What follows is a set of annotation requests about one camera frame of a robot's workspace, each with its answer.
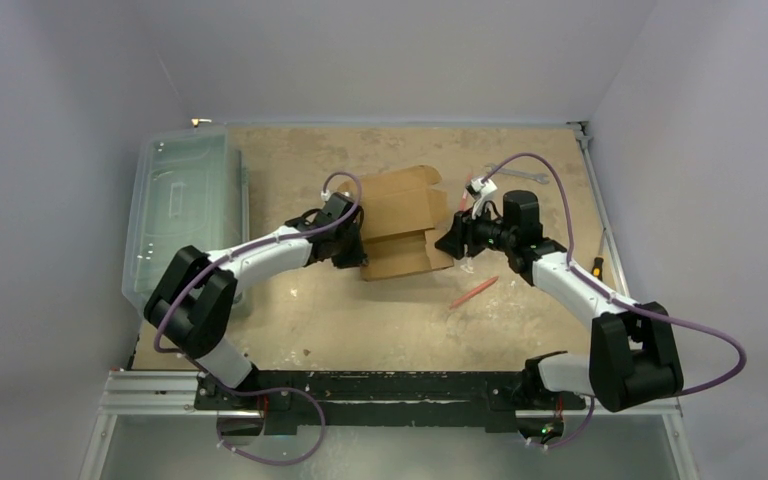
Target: transparent storage box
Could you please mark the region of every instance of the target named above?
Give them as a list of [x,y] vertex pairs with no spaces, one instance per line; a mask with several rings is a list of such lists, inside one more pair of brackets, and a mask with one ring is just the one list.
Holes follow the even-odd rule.
[[[137,165],[122,293],[143,308],[180,248],[202,251],[249,240],[248,174],[225,127],[151,137]],[[235,299],[251,308],[245,292]]]

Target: open cardboard box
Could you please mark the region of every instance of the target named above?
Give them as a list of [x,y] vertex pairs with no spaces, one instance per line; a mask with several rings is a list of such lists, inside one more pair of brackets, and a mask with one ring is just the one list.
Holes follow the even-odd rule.
[[[440,270],[454,265],[452,257],[434,248],[446,232],[435,226],[450,221],[446,192],[431,188],[440,172],[428,165],[361,177],[364,209],[360,235],[369,256],[361,267],[364,280],[380,280]],[[338,187],[357,194],[353,182]]]

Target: white wall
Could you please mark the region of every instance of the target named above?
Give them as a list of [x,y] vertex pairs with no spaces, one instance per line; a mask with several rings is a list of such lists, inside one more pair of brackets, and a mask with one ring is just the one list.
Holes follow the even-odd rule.
[[76,478],[137,314],[141,137],[185,117],[126,1],[0,0],[0,478]]
[[[592,130],[632,293],[748,349],[741,376],[683,402],[704,476],[768,478],[768,2],[658,2]],[[688,383],[735,361],[679,341]]]
[[139,0],[193,116],[589,118],[655,0]]

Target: metal wrench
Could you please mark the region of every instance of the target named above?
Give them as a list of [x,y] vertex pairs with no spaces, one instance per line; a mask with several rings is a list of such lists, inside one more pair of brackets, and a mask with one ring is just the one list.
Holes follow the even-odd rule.
[[[491,170],[496,168],[495,163],[488,163],[485,165],[487,167],[487,172],[489,173]],[[496,173],[501,173],[502,175],[513,175],[515,177],[522,177],[522,178],[528,178],[529,180],[534,180],[535,182],[541,184],[541,185],[548,185],[549,184],[549,175],[546,173],[528,173],[528,172],[520,172],[519,170],[510,170],[507,168],[500,168]]]

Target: tabletop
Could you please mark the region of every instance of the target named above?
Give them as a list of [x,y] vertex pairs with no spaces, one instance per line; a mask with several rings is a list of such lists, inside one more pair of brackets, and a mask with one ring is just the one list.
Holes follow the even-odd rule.
[[[457,209],[467,174],[481,174],[518,152],[544,156],[567,192],[576,240],[575,259],[589,268],[602,235],[593,190],[573,132],[557,128],[450,127],[233,127],[249,170],[251,235],[320,206],[319,191],[335,170],[358,175],[431,165],[436,186]],[[547,172],[536,160],[508,168]],[[558,185],[497,175],[498,198],[533,191],[544,235],[569,244]],[[614,285],[608,252],[605,283]],[[495,285],[456,309],[449,305],[492,276]],[[525,359],[569,350],[586,353],[589,334],[556,300],[530,287],[486,251],[455,266],[365,282],[357,269],[330,263],[285,272],[253,287],[252,313],[232,312],[226,335],[261,369],[305,370],[519,370]],[[137,370],[192,366],[153,351],[155,329],[143,322],[134,357]]]

